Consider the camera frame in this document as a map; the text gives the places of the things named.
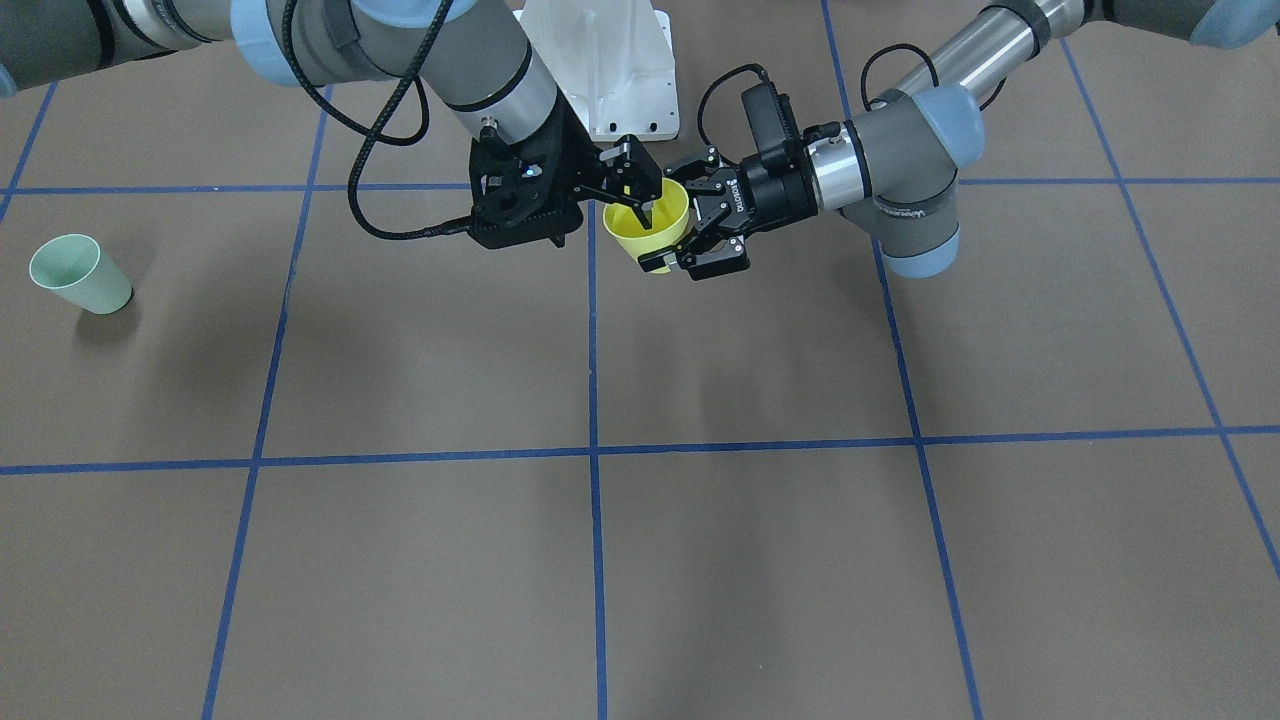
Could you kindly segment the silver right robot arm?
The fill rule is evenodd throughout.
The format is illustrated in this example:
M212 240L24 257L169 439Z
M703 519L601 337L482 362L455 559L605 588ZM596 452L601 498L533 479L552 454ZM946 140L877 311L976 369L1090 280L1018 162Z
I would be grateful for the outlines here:
M362 137L346 183L349 210L392 242L465 233L485 249L564 237L582 204L608 202L653 227L662 173L634 135L599 149L576 113L570 53L626 44L586 28L590 1L5 1L3 96L128 61L234 44L265 79L294 86ZM410 147L438 97L471 136L471 209L416 231L376 227L360 184L379 146Z

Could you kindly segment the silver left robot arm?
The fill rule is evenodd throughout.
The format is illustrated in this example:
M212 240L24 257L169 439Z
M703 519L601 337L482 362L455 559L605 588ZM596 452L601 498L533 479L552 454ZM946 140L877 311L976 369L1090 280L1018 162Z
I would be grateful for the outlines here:
M672 165L684 196L676 237L649 237L645 272L695 281L748 269L748 238L823 211L882 247L886 266L927 278L957 256L957 173L986 150L983 110L1004 82L1056 38L1108 22L1194 46L1235 49L1277 27L1275 1L989 1L934 53L850 120L800 129L765 70L742 92L756 151L739 161L713 147Z

